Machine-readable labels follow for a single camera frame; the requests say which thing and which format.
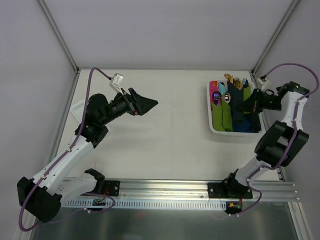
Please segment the dark navy paper napkin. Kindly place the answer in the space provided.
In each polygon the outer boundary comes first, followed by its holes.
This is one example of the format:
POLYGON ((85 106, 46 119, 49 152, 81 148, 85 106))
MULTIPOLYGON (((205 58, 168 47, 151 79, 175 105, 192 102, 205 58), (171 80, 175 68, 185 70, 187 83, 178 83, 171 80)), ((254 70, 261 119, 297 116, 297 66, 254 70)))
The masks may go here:
POLYGON ((227 82, 227 90, 230 94, 230 110, 233 124, 239 124, 244 120, 244 112, 238 110, 238 106, 241 105, 244 101, 244 91, 239 90, 233 83, 230 81, 227 82))

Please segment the iridescent rainbow fork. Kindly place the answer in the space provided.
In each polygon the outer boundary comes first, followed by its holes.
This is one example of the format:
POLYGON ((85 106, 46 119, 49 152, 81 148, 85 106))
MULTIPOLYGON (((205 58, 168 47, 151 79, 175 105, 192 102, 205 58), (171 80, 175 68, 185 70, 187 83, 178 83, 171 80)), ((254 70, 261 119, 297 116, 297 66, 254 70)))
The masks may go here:
POLYGON ((243 88, 247 88, 249 86, 249 82, 247 78, 242 79, 242 85, 243 85, 243 88))

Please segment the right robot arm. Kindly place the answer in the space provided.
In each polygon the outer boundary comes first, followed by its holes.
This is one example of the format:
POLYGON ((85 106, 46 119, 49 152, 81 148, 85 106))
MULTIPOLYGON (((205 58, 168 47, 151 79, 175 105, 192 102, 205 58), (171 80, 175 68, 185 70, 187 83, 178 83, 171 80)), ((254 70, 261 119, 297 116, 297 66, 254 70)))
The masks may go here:
POLYGON ((303 131, 302 114, 309 90, 293 81, 277 87, 277 93, 256 89, 240 107, 249 113, 263 110, 280 111, 276 120, 258 141, 255 157, 244 167, 230 173, 222 182, 229 198, 241 198, 252 193, 250 184, 267 171, 291 163, 309 135, 303 131))

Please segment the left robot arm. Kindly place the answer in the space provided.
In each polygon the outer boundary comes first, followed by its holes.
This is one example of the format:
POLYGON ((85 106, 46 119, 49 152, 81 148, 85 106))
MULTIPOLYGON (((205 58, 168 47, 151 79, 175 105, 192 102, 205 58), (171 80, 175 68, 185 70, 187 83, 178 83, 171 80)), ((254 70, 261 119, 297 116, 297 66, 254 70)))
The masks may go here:
POLYGON ((65 150, 33 177, 22 177, 18 181, 20 211, 28 211, 40 222, 48 223, 66 202, 89 192, 101 194, 105 188, 105 177, 93 168, 68 183, 63 181, 77 163, 107 136, 107 124, 124 114, 142 116, 157 104, 157 100, 143 97, 133 88, 117 93, 111 101, 101 93, 89 97, 84 120, 65 150))

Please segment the black napkin roll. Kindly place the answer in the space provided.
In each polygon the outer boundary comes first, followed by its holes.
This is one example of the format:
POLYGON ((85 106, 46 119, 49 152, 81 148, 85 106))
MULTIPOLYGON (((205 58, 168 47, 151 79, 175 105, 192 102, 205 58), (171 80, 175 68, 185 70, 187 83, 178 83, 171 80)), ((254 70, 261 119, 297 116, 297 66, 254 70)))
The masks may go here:
POLYGON ((258 133, 262 130, 259 114, 257 112, 248 114, 247 119, 250 122, 250 131, 252 133, 258 133))

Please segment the tall green napkin roll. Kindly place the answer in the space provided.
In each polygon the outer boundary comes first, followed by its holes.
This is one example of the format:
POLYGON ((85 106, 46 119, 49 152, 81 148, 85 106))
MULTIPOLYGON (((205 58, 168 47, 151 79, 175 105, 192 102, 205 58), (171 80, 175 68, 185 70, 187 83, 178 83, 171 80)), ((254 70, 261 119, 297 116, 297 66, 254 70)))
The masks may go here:
POLYGON ((251 96, 251 86, 243 88, 243 101, 245 102, 251 96))

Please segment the middle green napkin roll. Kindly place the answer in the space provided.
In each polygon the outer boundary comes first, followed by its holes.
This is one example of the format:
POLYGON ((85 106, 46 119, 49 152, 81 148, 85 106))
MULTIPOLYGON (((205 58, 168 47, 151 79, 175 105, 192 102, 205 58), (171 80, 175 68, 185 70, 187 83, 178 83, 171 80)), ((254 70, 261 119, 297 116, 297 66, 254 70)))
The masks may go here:
POLYGON ((233 122, 232 122, 232 115, 231 115, 231 108, 228 103, 223 101, 222 105, 222 126, 226 132, 233 131, 233 122))

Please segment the light blue napkin roll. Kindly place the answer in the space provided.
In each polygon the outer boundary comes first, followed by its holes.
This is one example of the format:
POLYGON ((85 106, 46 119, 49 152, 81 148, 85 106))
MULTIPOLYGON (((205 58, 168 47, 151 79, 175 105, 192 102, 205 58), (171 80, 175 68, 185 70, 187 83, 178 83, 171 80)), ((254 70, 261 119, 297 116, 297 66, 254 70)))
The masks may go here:
POLYGON ((228 91, 224 82, 218 82, 218 91, 221 93, 222 96, 225 94, 225 92, 228 91))

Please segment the pink napkin roll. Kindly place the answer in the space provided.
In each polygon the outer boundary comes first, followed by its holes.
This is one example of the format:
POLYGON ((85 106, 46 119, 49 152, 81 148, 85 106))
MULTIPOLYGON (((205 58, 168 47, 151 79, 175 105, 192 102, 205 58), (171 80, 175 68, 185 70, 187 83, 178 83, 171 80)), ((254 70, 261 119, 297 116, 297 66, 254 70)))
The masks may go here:
POLYGON ((209 97, 210 97, 210 109, 212 110, 212 104, 214 102, 214 93, 218 91, 218 82, 210 81, 209 82, 209 97))

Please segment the silver spoon in bin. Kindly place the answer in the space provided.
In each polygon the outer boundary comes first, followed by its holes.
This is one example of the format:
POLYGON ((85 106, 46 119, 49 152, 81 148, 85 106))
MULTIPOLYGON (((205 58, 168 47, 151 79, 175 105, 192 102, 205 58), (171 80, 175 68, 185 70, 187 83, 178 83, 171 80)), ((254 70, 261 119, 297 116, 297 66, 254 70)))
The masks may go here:
POLYGON ((224 92, 223 94, 222 94, 222 100, 224 101, 224 102, 226 102, 227 104, 229 104, 229 102, 231 101, 231 95, 230 95, 230 93, 229 92, 224 92))

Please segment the iridescent spoon in bin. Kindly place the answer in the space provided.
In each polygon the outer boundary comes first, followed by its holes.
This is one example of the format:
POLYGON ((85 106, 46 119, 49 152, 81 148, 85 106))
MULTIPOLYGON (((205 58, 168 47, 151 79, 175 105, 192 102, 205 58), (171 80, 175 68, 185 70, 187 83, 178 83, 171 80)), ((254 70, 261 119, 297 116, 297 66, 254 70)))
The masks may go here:
POLYGON ((221 97, 222 97, 222 94, 219 91, 215 91, 212 94, 212 99, 214 102, 218 102, 219 99, 221 99, 221 97))

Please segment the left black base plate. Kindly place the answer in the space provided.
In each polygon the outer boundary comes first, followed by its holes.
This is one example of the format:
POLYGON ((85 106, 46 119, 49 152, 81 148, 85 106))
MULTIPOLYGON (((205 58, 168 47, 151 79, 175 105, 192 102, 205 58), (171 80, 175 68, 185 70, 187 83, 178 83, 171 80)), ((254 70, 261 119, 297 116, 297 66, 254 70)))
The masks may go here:
POLYGON ((121 182, 119 180, 104 180, 100 193, 110 197, 118 197, 120 186, 121 182))

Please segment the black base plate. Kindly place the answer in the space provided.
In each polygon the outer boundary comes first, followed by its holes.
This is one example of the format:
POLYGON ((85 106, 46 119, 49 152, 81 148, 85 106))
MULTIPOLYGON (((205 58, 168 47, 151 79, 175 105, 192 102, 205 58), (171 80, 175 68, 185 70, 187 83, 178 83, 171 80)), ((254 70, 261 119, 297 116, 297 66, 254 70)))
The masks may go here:
POLYGON ((207 184, 207 193, 210 199, 252 199, 253 194, 248 187, 241 185, 233 187, 229 183, 209 182, 207 184))
POLYGON ((110 197, 118 197, 120 186, 121 182, 119 180, 104 180, 100 193, 110 197))

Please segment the aluminium mounting rail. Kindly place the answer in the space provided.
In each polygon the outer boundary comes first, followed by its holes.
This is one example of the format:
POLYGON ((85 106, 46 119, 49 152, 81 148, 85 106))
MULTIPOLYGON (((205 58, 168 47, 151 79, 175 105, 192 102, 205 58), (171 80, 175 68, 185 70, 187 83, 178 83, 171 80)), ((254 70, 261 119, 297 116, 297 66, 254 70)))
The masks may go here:
MULTIPOLYGON (((117 199, 209 200, 213 180, 119 179, 117 199)), ((297 186, 287 181, 255 181, 251 187, 262 193, 262 202, 300 202, 297 186)))

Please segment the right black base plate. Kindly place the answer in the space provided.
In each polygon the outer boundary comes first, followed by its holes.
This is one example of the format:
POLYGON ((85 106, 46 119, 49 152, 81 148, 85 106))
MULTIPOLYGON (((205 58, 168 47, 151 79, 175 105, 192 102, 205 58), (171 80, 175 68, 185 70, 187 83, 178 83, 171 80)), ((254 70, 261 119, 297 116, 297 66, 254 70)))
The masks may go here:
POLYGON ((253 194, 248 187, 241 185, 233 187, 229 183, 209 182, 207 184, 207 193, 210 199, 252 199, 253 194))

